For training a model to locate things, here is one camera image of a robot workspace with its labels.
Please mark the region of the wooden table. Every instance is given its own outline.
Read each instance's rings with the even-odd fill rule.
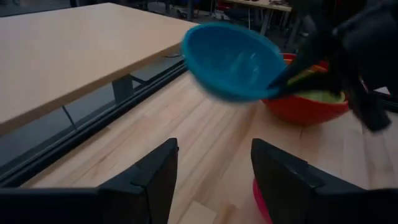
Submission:
[[[0,135],[178,51],[195,25],[111,3],[0,18]]]
[[[266,14],[264,16],[264,19],[262,20],[262,25],[261,25],[261,30],[260,34],[265,35],[267,32],[267,28],[269,25],[269,21],[271,19],[272,15],[272,10],[279,10],[285,13],[284,15],[284,21],[287,21],[287,18],[289,16],[289,12],[292,10],[290,6],[281,6],[281,5],[276,5],[276,4],[271,4],[269,0],[258,0],[258,1],[246,1],[246,0],[225,0],[226,2],[233,2],[233,3],[238,3],[238,4],[243,4],[246,6],[251,6],[251,7],[257,7],[261,9],[270,9],[266,11]],[[293,25],[293,29],[289,35],[289,39],[287,41],[287,46],[291,47],[294,41],[294,38],[296,36],[296,33],[299,29],[300,26],[300,19],[296,18],[295,24]],[[249,29],[250,29],[250,11],[249,11]]]
[[[292,10],[292,8],[289,6],[281,6],[281,5],[271,4],[269,2],[269,0],[258,0],[258,1],[225,0],[225,1],[239,3],[239,4],[245,4],[247,6],[260,7],[263,9],[275,9],[275,10],[280,10],[280,11],[285,11],[285,12],[290,12]]]
[[[24,187],[97,186],[169,137],[179,164],[169,223],[264,223],[252,196],[252,138],[261,138],[365,189],[398,186],[398,116],[382,134],[352,113],[301,127],[259,101],[230,105],[209,97],[187,73],[52,164]]]

